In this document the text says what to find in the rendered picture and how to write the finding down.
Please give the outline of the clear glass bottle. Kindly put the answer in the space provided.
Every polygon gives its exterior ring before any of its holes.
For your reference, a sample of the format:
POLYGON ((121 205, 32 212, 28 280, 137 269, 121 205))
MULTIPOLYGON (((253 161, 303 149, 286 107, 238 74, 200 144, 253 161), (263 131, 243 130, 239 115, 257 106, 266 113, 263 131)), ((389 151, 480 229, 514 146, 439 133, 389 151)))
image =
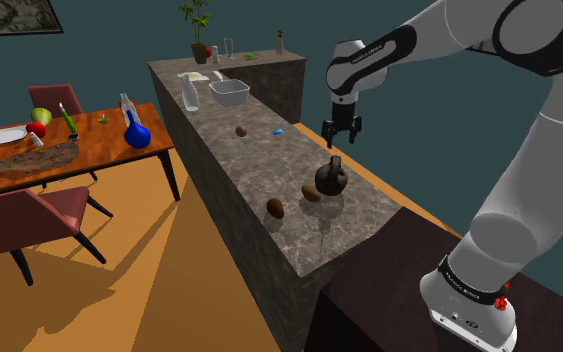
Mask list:
POLYGON ((187 111, 197 111, 199 108, 198 92, 191 81, 190 74, 184 73, 182 75, 182 99, 187 111))

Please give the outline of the dark brown kettle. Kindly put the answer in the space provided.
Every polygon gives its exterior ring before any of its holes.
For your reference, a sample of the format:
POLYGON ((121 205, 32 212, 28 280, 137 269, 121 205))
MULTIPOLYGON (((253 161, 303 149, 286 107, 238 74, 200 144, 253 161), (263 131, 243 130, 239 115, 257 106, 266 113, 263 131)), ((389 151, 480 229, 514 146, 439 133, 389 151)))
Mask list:
POLYGON ((314 177, 316 189, 327 196, 340 195, 345 189, 348 176, 342 168, 341 157, 332 156, 328 164, 321 166, 314 177))

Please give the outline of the white square bowl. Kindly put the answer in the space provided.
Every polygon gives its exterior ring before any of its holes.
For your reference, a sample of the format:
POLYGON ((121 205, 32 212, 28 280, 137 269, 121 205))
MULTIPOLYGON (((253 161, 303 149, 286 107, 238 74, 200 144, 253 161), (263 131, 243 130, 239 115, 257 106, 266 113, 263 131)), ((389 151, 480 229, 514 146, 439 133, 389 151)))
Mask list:
POLYGON ((223 107, 244 103, 250 93, 250 87, 237 79, 212 82, 209 87, 214 99, 223 107))

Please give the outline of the dark brown kiwi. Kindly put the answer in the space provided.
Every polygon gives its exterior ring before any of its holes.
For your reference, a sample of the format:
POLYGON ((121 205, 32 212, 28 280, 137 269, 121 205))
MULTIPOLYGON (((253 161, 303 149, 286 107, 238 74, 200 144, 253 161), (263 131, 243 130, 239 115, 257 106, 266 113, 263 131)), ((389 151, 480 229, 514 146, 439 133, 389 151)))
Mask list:
POLYGON ((267 212, 274 218, 282 219, 285 211, 282 202, 277 198, 271 198, 266 203, 267 212))

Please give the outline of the dark robot stand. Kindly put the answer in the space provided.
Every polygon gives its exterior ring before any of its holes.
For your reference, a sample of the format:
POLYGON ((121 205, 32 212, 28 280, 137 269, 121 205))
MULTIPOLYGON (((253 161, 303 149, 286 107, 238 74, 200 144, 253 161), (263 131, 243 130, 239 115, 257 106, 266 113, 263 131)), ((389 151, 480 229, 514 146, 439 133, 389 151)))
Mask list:
MULTIPOLYGON (((480 352, 437 326, 419 283, 458 240, 402 208, 322 289, 304 352, 480 352)), ((514 352, 563 352, 563 297, 518 274, 514 352)))

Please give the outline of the wooden dining table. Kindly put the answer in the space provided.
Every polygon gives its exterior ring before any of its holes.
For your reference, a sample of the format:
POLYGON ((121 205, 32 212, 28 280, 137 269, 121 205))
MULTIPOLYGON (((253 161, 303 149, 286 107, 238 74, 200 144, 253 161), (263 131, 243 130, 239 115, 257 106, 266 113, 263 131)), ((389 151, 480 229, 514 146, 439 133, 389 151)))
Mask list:
MULTIPOLYGON (((76 142, 79 153, 73 161, 59 168, 33 174, 23 172, 1 174, 0 193, 30 188, 156 156, 162 163, 174 199, 179 200, 176 177, 169 157, 169 150, 173 148, 172 140, 151 103, 139 104, 137 111, 143 125, 151 134, 150 144, 146 148, 135 149, 126 143, 124 139, 126 125, 118 108, 74 115, 72 120, 79 133, 79 140, 76 142)), ((35 149, 35 145, 28 137, 0 144, 0 160, 35 149)))

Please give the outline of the framed wall picture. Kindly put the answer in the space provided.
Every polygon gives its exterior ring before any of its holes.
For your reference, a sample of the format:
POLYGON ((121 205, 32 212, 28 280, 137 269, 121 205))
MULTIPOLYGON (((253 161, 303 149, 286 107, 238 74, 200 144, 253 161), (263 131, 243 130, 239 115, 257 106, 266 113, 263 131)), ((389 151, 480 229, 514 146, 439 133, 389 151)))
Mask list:
POLYGON ((62 32, 50 0, 0 0, 0 36, 62 32))

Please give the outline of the potted green plant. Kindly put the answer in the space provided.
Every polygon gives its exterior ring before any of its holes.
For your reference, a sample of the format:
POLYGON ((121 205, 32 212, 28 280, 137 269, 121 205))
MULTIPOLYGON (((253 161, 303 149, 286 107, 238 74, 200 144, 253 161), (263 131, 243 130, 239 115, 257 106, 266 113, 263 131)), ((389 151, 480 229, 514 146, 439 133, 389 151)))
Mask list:
POLYGON ((209 0, 191 0, 190 3, 181 4, 178 8, 184 14, 184 20, 194 30, 195 43, 191 45, 191 49, 197 64, 205 64, 207 60, 207 47, 201 43, 200 33, 202 29, 208 28, 208 20, 212 18, 211 14, 201 12, 209 3, 209 0))

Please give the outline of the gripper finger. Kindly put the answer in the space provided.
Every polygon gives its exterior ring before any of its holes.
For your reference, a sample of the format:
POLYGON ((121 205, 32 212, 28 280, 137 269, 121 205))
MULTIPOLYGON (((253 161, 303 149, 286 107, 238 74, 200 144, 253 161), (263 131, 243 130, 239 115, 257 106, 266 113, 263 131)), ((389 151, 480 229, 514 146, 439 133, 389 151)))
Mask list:
POLYGON ((325 120, 322 122, 321 136, 326 141, 328 148, 333 147, 333 137, 336 134, 334 122, 332 120, 325 120))
POLYGON ((362 116, 359 114, 353 115, 348 123, 349 143, 354 144, 359 132, 362 131, 362 116))

